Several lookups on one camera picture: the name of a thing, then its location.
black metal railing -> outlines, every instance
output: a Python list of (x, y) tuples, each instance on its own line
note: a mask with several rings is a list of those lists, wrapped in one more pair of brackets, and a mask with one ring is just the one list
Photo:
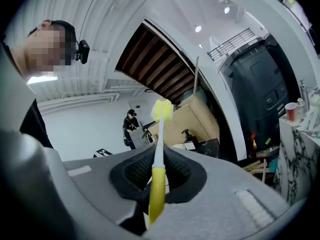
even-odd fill
[(253, 38), (254, 36), (255, 34), (250, 30), (250, 28), (247, 28), (246, 30), (230, 38), (228, 41), (224, 42), (217, 48), (213, 49), (212, 51), (209, 51), (208, 55), (213, 61), (215, 61), (216, 59), (227, 54), (232, 49), (240, 46), (241, 44), (245, 43), (247, 40)]

green sticky note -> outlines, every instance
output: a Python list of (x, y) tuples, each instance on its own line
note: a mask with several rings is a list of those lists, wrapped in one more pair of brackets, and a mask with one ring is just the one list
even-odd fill
[(268, 145), (270, 141), (271, 141), (271, 139), (268, 138), (268, 139), (266, 140), (265, 144)]

red plastic cup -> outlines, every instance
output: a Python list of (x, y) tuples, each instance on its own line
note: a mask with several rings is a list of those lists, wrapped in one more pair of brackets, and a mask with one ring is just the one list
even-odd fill
[(286, 113), (286, 119), (293, 122), (296, 120), (296, 110), (297, 110), (297, 103), (290, 102), (287, 105), (284, 106), (285, 113)]

